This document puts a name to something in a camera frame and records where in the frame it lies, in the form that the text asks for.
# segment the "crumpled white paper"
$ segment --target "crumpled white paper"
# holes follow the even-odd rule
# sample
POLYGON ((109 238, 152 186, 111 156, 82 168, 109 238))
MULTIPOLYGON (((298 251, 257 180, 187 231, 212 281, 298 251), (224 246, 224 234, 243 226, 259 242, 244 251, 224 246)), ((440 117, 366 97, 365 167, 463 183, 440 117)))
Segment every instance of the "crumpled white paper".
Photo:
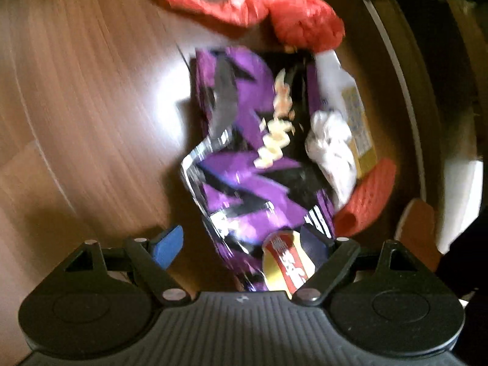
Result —
POLYGON ((351 140, 351 130, 339 111, 313 114, 305 147, 335 191, 336 211, 349 201, 356 184, 356 164, 348 146, 351 140))

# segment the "red mesh item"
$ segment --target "red mesh item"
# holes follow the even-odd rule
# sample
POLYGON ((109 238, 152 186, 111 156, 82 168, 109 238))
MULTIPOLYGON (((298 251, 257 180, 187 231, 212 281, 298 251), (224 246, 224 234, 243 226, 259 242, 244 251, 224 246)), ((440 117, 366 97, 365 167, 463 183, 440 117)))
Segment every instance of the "red mesh item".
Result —
POLYGON ((223 22, 249 27, 269 13, 278 39, 321 52, 336 48, 344 24, 322 0, 167 0, 171 7, 211 15, 223 22))
POLYGON ((352 237, 380 216, 395 184, 396 165, 382 159, 354 189, 349 202, 334 216, 336 236, 352 237))
POLYGON ((277 38, 285 45, 314 53, 336 49, 345 35, 342 19, 322 0, 302 2, 279 1, 271 5, 271 22, 277 38))

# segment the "metal screw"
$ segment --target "metal screw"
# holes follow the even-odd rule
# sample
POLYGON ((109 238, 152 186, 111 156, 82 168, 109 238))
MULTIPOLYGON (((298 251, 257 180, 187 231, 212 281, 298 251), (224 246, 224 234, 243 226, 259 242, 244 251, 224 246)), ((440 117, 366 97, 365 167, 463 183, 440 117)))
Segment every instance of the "metal screw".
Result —
POLYGON ((314 288, 298 289, 297 296, 303 301, 315 301, 320 297, 320 292, 314 288))
POLYGON ((180 301, 186 297, 186 292, 180 288, 167 289, 163 292, 163 299, 168 301, 180 301))

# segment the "red and white label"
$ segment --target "red and white label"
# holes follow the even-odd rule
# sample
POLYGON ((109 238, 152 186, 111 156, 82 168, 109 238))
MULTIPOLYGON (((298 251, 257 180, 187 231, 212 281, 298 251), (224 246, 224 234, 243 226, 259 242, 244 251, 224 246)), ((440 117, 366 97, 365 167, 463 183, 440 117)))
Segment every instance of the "red and white label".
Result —
POLYGON ((306 282, 308 276, 293 245, 293 237, 286 233, 277 234, 270 239, 265 248, 279 266, 289 292, 295 293, 306 282))

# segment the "orange sponge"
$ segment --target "orange sponge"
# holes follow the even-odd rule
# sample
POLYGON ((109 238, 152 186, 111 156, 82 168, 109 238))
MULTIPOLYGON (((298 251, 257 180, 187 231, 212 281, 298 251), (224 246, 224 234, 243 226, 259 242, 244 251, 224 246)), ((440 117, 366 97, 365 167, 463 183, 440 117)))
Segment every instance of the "orange sponge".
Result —
POLYGON ((421 199, 412 199, 402 213, 395 233, 413 255, 430 271, 435 271, 441 261, 441 252, 435 244, 435 212, 421 199))
POLYGON ((334 216, 337 237, 352 237, 380 216, 395 184, 396 165, 384 158, 354 189, 349 202, 334 216))

